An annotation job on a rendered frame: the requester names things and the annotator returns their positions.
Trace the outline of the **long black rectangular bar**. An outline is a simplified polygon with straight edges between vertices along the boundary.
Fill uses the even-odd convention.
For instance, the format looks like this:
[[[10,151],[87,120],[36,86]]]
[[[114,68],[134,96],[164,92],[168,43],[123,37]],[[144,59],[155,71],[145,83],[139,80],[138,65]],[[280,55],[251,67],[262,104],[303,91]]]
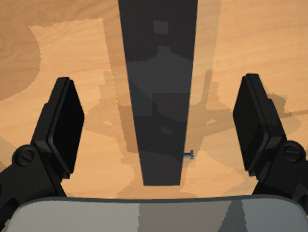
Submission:
[[[198,0],[118,0],[144,186],[180,186]]]

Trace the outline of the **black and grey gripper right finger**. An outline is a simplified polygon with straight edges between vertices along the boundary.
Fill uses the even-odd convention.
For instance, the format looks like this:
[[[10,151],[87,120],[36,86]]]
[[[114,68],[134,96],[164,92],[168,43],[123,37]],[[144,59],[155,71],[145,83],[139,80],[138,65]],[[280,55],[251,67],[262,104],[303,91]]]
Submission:
[[[287,140],[275,105],[257,73],[242,77],[233,120],[245,171],[258,180],[252,194],[295,200],[308,216],[306,152],[298,142]]]

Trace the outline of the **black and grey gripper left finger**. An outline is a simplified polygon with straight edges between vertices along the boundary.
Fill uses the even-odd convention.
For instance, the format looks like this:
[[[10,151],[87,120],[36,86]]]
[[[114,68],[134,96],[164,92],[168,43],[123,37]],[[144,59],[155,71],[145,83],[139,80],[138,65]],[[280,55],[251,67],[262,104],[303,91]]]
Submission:
[[[30,144],[17,148],[12,164],[0,172],[0,232],[22,204],[67,197],[60,183],[74,172],[84,120],[74,81],[58,77]]]

